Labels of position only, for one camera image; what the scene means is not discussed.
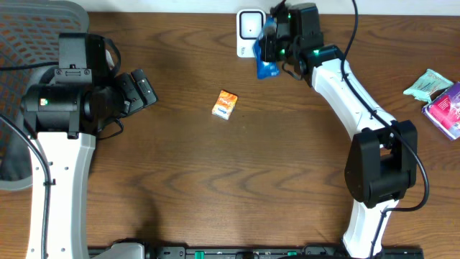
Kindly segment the blue Oreo cookie pack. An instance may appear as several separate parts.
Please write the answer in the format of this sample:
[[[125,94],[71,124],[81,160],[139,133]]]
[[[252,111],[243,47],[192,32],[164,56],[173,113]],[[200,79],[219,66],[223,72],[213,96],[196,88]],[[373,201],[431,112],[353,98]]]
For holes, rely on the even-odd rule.
[[[276,77],[280,74],[280,69],[277,67],[276,62],[266,62],[262,60],[263,51],[259,46],[265,36],[268,36],[270,32],[275,31],[275,27],[275,20],[272,17],[269,17],[252,47],[257,65],[257,78],[259,80]]]

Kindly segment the small orange snack box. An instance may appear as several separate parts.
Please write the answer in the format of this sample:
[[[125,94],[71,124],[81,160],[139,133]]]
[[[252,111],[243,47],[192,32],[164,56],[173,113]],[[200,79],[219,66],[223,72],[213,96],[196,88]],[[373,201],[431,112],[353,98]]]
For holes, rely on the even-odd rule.
[[[236,94],[221,90],[211,110],[212,115],[228,120],[236,106],[237,100],[238,96]]]

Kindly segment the teal green snack packet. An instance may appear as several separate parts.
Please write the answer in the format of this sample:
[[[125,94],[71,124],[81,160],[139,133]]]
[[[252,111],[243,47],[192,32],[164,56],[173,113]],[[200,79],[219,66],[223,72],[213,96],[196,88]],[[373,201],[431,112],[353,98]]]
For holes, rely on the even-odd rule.
[[[437,91],[445,90],[454,83],[432,69],[426,72],[409,88],[403,91],[404,95],[413,96],[416,100],[425,103],[432,102],[431,96]]]

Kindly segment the red purple snack bag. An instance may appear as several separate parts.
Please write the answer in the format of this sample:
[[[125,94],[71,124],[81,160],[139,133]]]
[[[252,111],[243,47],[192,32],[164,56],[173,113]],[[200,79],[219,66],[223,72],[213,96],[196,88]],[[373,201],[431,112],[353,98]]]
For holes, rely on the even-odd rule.
[[[459,139],[459,82],[422,108],[422,113],[450,140]]]

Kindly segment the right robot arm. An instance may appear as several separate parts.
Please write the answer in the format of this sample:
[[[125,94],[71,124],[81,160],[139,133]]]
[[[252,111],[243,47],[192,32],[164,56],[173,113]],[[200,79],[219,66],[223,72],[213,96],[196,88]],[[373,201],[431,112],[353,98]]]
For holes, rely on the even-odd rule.
[[[281,63],[284,72],[320,94],[351,139],[344,178],[353,208],[341,247],[315,247],[304,256],[422,258],[420,248],[382,246],[391,213],[400,210],[400,200],[416,183],[415,125],[397,121],[378,105],[351,71],[347,51],[325,45],[314,3],[281,1],[272,7],[254,49],[259,60]]]

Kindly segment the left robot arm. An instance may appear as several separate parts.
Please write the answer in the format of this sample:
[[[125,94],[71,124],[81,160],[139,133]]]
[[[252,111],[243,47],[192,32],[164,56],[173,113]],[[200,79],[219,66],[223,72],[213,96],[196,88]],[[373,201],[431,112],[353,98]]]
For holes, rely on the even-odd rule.
[[[31,86],[24,120],[32,162],[27,258],[88,258],[88,175],[99,132],[157,102],[142,69],[53,68]]]

